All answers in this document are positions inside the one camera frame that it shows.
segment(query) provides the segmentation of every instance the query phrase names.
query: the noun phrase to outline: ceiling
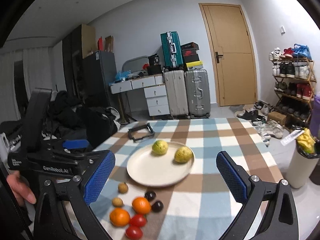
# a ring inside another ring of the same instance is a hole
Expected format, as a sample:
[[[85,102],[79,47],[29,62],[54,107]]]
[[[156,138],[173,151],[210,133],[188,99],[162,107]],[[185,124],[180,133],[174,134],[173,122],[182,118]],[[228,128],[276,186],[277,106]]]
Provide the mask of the ceiling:
[[[35,0],[11,31],[0,53],[52,46],[81,23],[132,0]]]

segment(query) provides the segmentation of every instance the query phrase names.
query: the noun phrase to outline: human hand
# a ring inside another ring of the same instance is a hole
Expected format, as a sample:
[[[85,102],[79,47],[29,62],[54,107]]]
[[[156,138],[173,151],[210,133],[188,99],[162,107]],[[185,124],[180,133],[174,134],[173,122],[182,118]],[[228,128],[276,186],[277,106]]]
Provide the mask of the human hand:
[[[7,177],[7,182],[17,199],[19,206],[24,205],[24,199],[31,204],[36,203],[36,197],[31,189],[20,180],[20,172],[15,171]]]

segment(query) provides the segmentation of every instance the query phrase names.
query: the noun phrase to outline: door frame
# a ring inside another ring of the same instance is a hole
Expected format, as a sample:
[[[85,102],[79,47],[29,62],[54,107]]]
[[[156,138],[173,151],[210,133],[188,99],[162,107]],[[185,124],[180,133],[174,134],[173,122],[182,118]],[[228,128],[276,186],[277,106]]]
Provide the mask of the door frame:
[[[209,46],[210,46],[211,59],[212,59],[212,65],[213,65],[213,73],[214,73],[214,83],[215,83],[215,88],[216,88],[216,100],[217,100],[218,106],[220,106],[220,90],[219,90],[219,81],[218,81],[218,70],[217,70],[217,64],[216,64],[216,61],[215,61],[215,54],[214,54],[214,48],[213,48],[213,42],[212,42],[212,38],[211,38],[211,34],[210,34],[209,24],[208,24],[208,20],[207,20],[207,17],[205,15],[204,8],[203,8],[203,6],[209,6],[209,5],[238,7],[240,9],[242,18],[244,20],[245,27],[246,27],[247,32],[248,32],[249,41],[250,41],[250,47],[251,47],[251,53],[252,53],[252,59],[253,59],[253,67],[254,67],[253,68],[253,71],[254,71],[254,85],[255,85],[254,97],[255,97],[255,100],[257,101],[258,92],[257,92],[256,59],[255,59],[255,55],[254,55],[254,51],[253,51],[253,44],[252,44],[252,39],[251,39],[249,27],[248,27],[248,24],[247,24],[247,20],[244,17],[244,12],[243,12],[243,10],[241,8],[241,5],[240,4],[227,4],[227,3],[199,3],[200,10],[201,10],[202,17],[203,17],[203,21],[204,21],[204,25],[205,25],[205,29],[207,31]]]

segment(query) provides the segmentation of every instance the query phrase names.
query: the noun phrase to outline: orange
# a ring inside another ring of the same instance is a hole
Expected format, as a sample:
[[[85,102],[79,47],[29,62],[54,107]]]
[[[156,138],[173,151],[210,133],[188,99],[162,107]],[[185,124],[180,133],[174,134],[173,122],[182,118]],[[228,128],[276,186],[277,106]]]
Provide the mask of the orange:
[[[151,205],[145,197],[137,197],[132,201],[132,208],[138,214],[148,214],[151,211]]]
[[[115,208],[110,213],[110,221],[115,227],[124,227],[130,222],[129,213],[122,208]]]

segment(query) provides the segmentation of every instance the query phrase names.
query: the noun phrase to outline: checkered tablecloth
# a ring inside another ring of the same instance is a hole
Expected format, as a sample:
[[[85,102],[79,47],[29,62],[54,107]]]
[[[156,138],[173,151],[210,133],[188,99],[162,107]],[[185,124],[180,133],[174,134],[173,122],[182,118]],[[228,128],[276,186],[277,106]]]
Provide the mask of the checkered tablecloth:
[[[113,210],[111,200],[119,196],[124,209],[134,215],[132,200],[143,196],[148,188],[135,183],[127,174],[127,161],[137,149],[158,139],[186,144],[196,159],[189,174],[178,184],[152,189],[164,203],[160,213],[150,213],[148,223],[142,228],[143,240],[207,240],[219,239],[241,208],[236,203],[216,166],[217,153],[225,150],[232,159],[250,175],[264,181],[278,182],[282,175],[267,147],[252,125],[237,118],[196,120],[149,121],[155,136],[134,143],[128,138],[128,129],[145,122],[132,123],[114,134],[96,150],[111,150],[116,156],[116,166],[107,180],[98,200],[92,203],[94,214],[114,240],[127,239],[126,228],[115,228],[109,221]],[[127,194],[119,194],[119,182],[129,185]],[[261,221],[262,205],[246,239],[254,236]]]

